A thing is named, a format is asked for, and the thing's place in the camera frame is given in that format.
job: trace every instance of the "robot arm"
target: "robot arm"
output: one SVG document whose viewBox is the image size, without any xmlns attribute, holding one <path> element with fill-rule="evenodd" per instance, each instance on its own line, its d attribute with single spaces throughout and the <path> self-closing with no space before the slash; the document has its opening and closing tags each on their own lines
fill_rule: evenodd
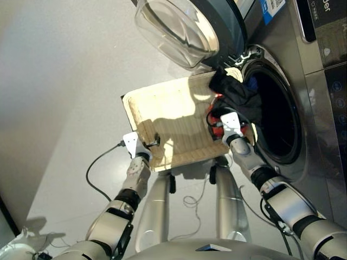
<svg viewBox="0 0 347 260">
<path fill-rule="evenodd" d="M 223 143 L 230 147 L 234 161 L 259 190 L 270 217 L 298 236 L 310 259 L 347 259 L 347 230 L 319 218 L 311 202 L 255 154 L 242 138 L 235 112 L 221 116 L 221 120 Z"/>
<path fill-rule="evenodd" d="M 131 224 L 138 204 L 147 193 L 151 171 L 151 152 L 136 132 L 123 137 L 132 161 L 122 189 L 98 216 L 87 232 L 86 240 L 78 242 L 54 260 L 121 259 L 130 240 Z"/>
</svg>

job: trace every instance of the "washing machine door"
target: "washing machine door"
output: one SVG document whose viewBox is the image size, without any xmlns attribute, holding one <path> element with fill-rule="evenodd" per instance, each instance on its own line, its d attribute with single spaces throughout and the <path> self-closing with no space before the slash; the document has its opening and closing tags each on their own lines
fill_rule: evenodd
<svg viewBox="0 0 347 260">
<path fill-rule="evenodd" d="M 234 0 L 140 0 L 135 22 L 178 65 L 232 66 L 246 48 L 246 26 Z"/>
</svg>

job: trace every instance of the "white cable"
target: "white cable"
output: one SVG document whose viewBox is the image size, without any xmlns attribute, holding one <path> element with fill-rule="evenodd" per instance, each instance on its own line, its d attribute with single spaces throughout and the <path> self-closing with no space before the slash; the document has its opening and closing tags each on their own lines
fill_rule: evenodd
<svg viewBox="0 0 347 260">
<path fill-rule="evenodd" d="M 300 260 L 305 260 L 304 253 L 303 253 L 303 250 L 302 250 L 299 242 L 297 241 L 297 239 L 293 235 L 291 237 L 293 238 L 295 244 L 297 245 L 299 255 L 300 255 Z"/>
<path fill-rule="evenodd" d="M 273 226 L 273 227 L 275 228 L 276 226 L 275 226 L 273 223 L 271 223 L 271 222 L 269 222 L 269 221 L 263 219 L 262 217 L 260 217 L 260 216 L 251 208 L 251 206 L 246 202 L 245 198 L 244 198 L 243 195 L 242 195 L 242 191 L 241 191 L 241 189 L 242 189 L 243 187 L 244 187 L 244 185 L 241 185 L 241 186 L 239 187 L 239 192 L 240 192 L 240 196 L 241 196 L 243 202 L 244 202 L 245 205 L 248 207 L 248 209 L 249 209 L 250 211 L 252 211 L 253 214 L 255 214 L 259 219 L 261 219 L 262 221 L 264 221 L 266 224 L 268 224 L 268 225 L 270 225 L 270 226 Z"/>
<path fill-rule="evenodd" d="M 205 175 L 205 178 L 204 178 L 204 185 L 202 187 L 202 192 L 201 192 L 201 195 L 198 199 L 194 198 L 193 196 L 190 196 L 190 195 L 187 195 L 187 196 L 184 196 L 183 197 L 183 205 L 189 209 L 194 209 L 195 208 L 195 217 L 197 218 L 198 222 L 199 222 L 199 225 L 197 227 L 197 229 L 193 232 L 193 233 L 189 233 L 189 234 L 186 234 L 186 235 L 179 235 L 179 236 L 176 236 L 176 237 L 173 237 L 172 239 L 170 239 L 170 241 L 173 241 L 173 240 L 176 240 L 176 239 L 182 239 L 182 238 L 188 238 L 188 237 L 191 237 L 195 234 L 197 234 L 201 228 L 201 218 L 199 216 L 199 214 L 197 213 L 197 208 L 199 206 L 199 203 L 205 193 L 205 187 L 206 187 L 206 182 L 208 180 L 208 174 Z"/>
</svg>

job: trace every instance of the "label sticker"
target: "label sticker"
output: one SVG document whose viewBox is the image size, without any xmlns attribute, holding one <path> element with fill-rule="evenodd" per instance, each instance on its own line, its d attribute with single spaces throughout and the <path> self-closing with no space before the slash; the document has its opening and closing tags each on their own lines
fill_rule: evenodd
<svg viewBox="0 0 347 260">
<path fill-rule="evenodd" d="M 277 12 L 284 6 L 286 0 L 259 0 L 264 22 L 267 25 Z"/>
</svg>

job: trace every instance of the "cardboard tray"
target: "cardboard tray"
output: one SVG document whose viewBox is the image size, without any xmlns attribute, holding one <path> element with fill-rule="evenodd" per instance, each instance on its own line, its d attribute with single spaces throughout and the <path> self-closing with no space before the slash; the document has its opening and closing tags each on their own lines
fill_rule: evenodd
<svg viewBox="0 0 347 260">
<path fill-rule="evenodd" d="M 227 69 L 242 81 L 239 70 Z M 221 140 L 213 141 L 205 121 L 215 94 L 209 89 L 213 72 L 136 89 L 124 95 L 131 127 L 147 144 L 158 133 L 161 142 L 151 147 L 154 171 L 207 160 L 228 152 Z"/>
</svg>

